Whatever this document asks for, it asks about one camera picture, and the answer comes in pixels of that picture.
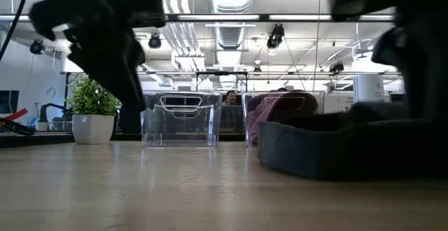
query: green leafy plant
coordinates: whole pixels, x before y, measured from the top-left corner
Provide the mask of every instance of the green leafy plant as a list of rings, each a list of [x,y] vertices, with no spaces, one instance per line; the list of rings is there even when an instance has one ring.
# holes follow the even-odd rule
[[[78,115],[114,116],[120,102],[95,80],[80,78],[71,86],[67,104]]]

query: wooden table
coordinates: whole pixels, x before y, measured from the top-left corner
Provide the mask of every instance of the wooden table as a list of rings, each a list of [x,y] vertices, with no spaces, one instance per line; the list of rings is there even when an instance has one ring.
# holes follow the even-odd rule
[[[441,182],[324,183],[243,143],[0,149],[0,230],[446,231]]]

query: person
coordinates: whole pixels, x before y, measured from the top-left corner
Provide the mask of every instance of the person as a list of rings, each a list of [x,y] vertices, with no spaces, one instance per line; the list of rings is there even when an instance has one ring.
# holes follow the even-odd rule
[[[225,101],[223,102],[223,106],[232,106],[237,105],[237,93],[234,90],[227,91],[225,94]]]

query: potted plant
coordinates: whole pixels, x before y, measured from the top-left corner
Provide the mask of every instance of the potted plant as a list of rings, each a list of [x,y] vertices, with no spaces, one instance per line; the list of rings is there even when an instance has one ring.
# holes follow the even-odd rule
[[[80,78],[71,85],[67,104],[73,111],[73,136],[77,144],[107,144],[119,101],[98,82]]]

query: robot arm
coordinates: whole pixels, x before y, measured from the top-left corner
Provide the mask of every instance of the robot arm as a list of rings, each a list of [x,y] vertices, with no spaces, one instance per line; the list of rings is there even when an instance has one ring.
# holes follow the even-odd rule
[[[163,27],[162,0],[43,0],[32,6],[29,18],[51,41],[53,28],[66,24],[69,59],[121,102],[144,110],[136,68],[145,55],[132,28]]]

